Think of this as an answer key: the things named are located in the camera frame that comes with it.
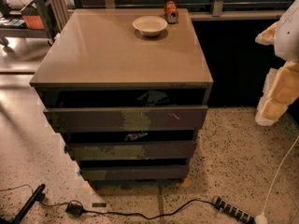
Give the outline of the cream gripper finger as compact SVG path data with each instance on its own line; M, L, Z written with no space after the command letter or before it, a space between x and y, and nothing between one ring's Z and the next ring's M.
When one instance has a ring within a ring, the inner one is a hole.
M271 68L263 84L263 96L255 121L261 126L271 126L299 97L299 63L285 62L279 69Z
M263 30L255 37L255 42L265 46L273 45L275 41L277 26L277 21L271 24L268 28Z

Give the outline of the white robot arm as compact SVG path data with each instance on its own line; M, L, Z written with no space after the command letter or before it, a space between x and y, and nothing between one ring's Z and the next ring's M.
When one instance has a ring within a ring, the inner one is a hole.
M271 126L299 98L299 0L267 29L259 33L255 42L273 45L275 55L285 61L279 69L271 68L263 84L263 96L255 121Z

